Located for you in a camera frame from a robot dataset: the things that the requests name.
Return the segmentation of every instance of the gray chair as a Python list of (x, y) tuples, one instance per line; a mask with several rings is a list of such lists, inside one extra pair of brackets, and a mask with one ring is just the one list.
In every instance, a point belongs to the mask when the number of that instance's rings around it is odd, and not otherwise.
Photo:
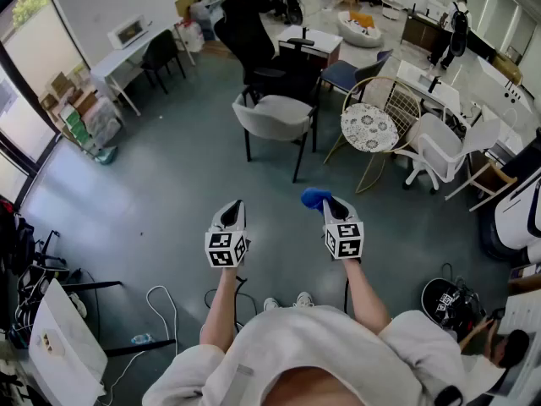
[[(338, 62), (333, 63), (331, 66), (329, 66), (329, 68), (324, 69), (323, 72), (321, 72), (320, 81), (318, 82), (316, 90), (316, 98), (319, 99), (321, 84), (323, 83), (323, 81), (326, 81), (331, 85), (331, 90), (333, 87), (337, 87), (341, 91), (349, 92), (359, 81), (366, 80), (367, 78), (376, 77), (380, 73), (381, 68), (383, 68), (383, 65), (389, 59), (391, 54), (392, 50), (378, 52), (378, 58), (376, 62), (372, 63), (369, 66), (365, 66), (364, 68), (357, 68), (348, 62), (338, 60)], [(366, 85), (367, 84), (364, 84), (363, 88), (361, 89), (362, 92), (361, 97), (359, 97), (359, 101), (362, 98)], [(347, 98), (346, 107), (349, 105), (351, 97), (352, 96), (349, 96)]]
[[(253, 108), (248, 107), (246, 103), (248, 92), (250, 92), (254, 103)], [(237, 97), (232, 106), (238, 121), (244, 127), (244, 143), (248, 162), (252, 160), (249, 134), (268, 140), (292, 141), (293, 143), (300, 141), (297, 165), (293, 174), (293, 183), (295, 183), (303, 157), (306, 137), (310, 126), (317, 118), (317, 106), (311, 107), (296, 99), (278, 95), (268, 95), (258, 100), (249, 87)]]

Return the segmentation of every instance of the white chair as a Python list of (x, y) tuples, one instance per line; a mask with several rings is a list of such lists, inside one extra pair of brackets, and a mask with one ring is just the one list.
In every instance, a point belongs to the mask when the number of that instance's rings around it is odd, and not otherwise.
[(248, 162), (252, 160), (249, 133), (268, 140), (297, 142), (300, 139), (297, 166), (293, 174), (293, 183), (295, 183), (310, 126), (313, 127), (313, 151), (315, 148), (317, 106), (311, 107), (296, 99), (277, 95), (268, 95), (257, 100), (255, 95), (251, 94), (254, 107), (249, 108), (246, 103), (248, 92), (249, 88), (245, 89), (232, 104), (238, 121), (244, 127), (244, 143)]
[(499, 134), (500, 120), (489, 120), (468, 129), (464, 141), (461, 141), (443, 121), (434, 114), (425, 113), (406, 135), (415, 152), (396, 152), (413, 159), (413, 171), (402, 187), (409, 189), (418, 173), (424, 170), (434, 186), (430, 194), (435, 194), (440, 187), (436, 175), (442, 182), (449, 183), (455, 178), (468, 153), (491, 148)]

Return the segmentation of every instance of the white sneaker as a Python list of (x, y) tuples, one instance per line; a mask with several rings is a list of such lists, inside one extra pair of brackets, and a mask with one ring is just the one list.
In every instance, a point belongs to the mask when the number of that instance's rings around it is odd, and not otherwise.
[(293, 304), (293, 307), (313, 307), (314, 301), (312, 300), (312, 295), (308, 292), (301, 292), (298, 294), (297, 302)]
[(274, 298), (267, 298), (263, 303), (263, 311), (274, 310), (275, 308), (281, 308), (278, 301)]

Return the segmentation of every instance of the white device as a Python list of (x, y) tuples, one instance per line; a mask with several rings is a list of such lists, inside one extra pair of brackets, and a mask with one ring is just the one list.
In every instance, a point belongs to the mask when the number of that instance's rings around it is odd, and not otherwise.
[(122, 50), (147, 31), (145, 17), (143, 15), (137, 15), (118, 25), (115, 29), (107, 33), (107, 36), (113, 48)]
[(355, 208), (346, 201), (332, 197), (323, 200), (325, 245), (334, 259), (352, 259), (363, 252), (364, 227)]
[(541, 168), (506, 196), (495, 209), (500, 242), (512, 250), (527, 249), (531, 263), (541, 261)]
[(246, 211), (242, 200), (223, 206), (205, 233), (205, 253), (212, 267), (235, 267), (248, 250)]

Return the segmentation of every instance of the desk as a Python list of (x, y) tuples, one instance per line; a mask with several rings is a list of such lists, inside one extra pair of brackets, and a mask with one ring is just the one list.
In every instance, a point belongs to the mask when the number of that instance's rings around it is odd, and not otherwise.
[[(180, 36), (180, 32), (178, 31), (177, 24), (180, 24), (182, 22), (183, 17), (175, 17), (175, 19), (172, 19), (166, 24), (150, 25), (148, 27), (148, 31), (139, 39), (133, 41), (122, 50), (114, 50), (109, 53), (90, 71), (90, 75), (92, 76), (92, 79), (97, 89), (100, 90), (101, 88), (104, 94), (106, 94), (107, 96), (111, 96), (109, 94), (109, 91), (104, 91), (108, 90), (107, 87), (111, 87), (114, 91), (124, 96), (124, 98), (133, 108), (135, 113), (140, 116), (141, 113), (139, 112), (138, 108), (134, 105), (132, 100), (129, 99), (128, 95), (126, 95), (126, 92), (123, 90), (123, 88), (126, 87), (129, 82), (131, 82), (137, 75), (143, 72), (143, 69), (141, 69), (137, 63), (130, 61), (130, 58), (141, 48), (146, 47), (150, 43), (150, 41), (152, 41), (164, 30), (168, 30), (171, 27), (174, 27), (174, 30), (176, 31), (178, 37), (177, 41), (180, 41), (183, 44), (183, 47), (188, 53), (188, 57), (191, 63), (195, 66), (194, 59), (189, 53), (189, 50), (186, 47), (183, 38)], [(127, 73), (125, 73), (121, 79), (117, 76), (113, 76), (112, 73), (116, 69), (118, 69), (123, 63), (128, 63), (131, 66), (131, 69)]]
[[(287, 27), (280, 35), (276, 37), (278, 40), (278, 46), (280, 47), (280, 54), (282, 52), (288, 53), (290, 49), (294, 49), (295, 46), (287, 42), (292, 38), (302, 38), (303, 28), (299, 25), (291, 25)], [(338, 55), (340, 54), (340, 44), (343, 41), (341, 36), (330, 35), (323, 31), (308, 29), (306, 32), (306, 39), (314, 41), (314, 45), (311, 47), (302, 46), (301, 52), (305, 52), (309, 55), (310, 60), (319, 60), (319, 66), (321, 68), (327, 68), (334, 62), (338, 61)]]
[(492, 120), (495, 118), (500, 120), (500, 136), (498, 137), (498, 141), (496, 141), (496, 145), (503, 150), (504, 156), (507, 155), (508, 157), (500, 158), (501, 154), (499, 154), (496, 146), (495, 148), (490, 149), (490, 152), (493, 155), (497, 156), (498, 159), (501, 159), (503, 163), (506, 163), (524, 149), (521, 136), (512, 130), (500, 116), (494, 113), (486, 105), (483, 105), (482, 107), (482, 114), (483, 120)]
[[(44, 330), (57, 334), (62, 355), (46, 351)], [(47, 395), (53, 404), (92, 406), (103, 394), (107, 356), (57, 280), (51, 281), (37, 311), (29, 355), (41, 390), (57, 400)]]
[(400, 67), (396, 73), (396, 77), (422, 99), (433, 102), (440, 107), (446, 107), (461, 123), (465, 123), (460, 114), (460, 95), (458, 91), (446, 83), (441, 83), (434, 88), (432, 93), (429, 93), (429, 88), (419, 81), (421, 75), (428, 76), (430, 79), (434, 78), (427, 75), (426, 71), (405, 60), (400, 62)]

